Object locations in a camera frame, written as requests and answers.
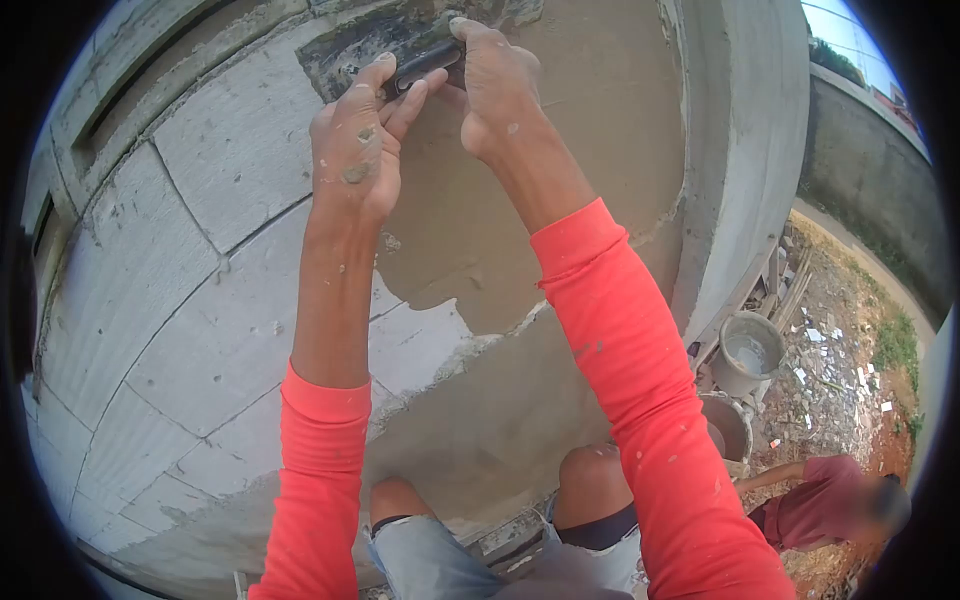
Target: plastering trowel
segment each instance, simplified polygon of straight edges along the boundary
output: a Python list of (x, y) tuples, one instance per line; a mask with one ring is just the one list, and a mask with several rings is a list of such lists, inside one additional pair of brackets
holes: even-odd
[(509, 32), (538, 20), (542, 13), (543, 0), (396, 0), (374, 4), (299, 48), (297, 59), (314, 89), (329, 103), (347, 91), (360, 67), (383, 52), (393, 52), (397, 70), (384, 85), (387, 99), (392, 100), (435, 68), (451, 71), (450, 82), (462, 85), (465, 49), (450, 36), (451, 18), (465, 16)]

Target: red long sleeve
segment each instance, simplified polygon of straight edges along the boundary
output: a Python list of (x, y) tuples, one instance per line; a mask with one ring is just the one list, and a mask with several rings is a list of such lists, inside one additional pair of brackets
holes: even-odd
[[(536, 233), (547, 299), (613, 427), (634, 491), (650, 597), (793, 598), (707, 434), (666, 302), (601, 200)], [(283, 464), (250, 598), (352, 598), (370, 385), (280, 388)]]
[(350, 548), (360, 512), (370, 383), (322, 388), (288, 366), (280, 395), (280, 496), (263, 578), (249, 597), (356, 598)]
[(666, 301), (603, 201), (538, 231), (540, 287), (612, 424), (651, 598), (793, 598), (744, 516)]

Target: bucket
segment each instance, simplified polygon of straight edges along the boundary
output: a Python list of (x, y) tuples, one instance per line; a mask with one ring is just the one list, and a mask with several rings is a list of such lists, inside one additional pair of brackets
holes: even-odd
[(744, 397), (776, 377), (785, 356), (783, 337), (772, 323), (750, 311), (735, 312), (720, 326), (713, 381), (730, 396)]
[(701, 412), (707, 418), (707, 433), (720, 456), (737, 463), (746, 462), (754, 451), (754, 432), (743, 409), (736, 402), (709, 396), (701, 399), (704, 402)]

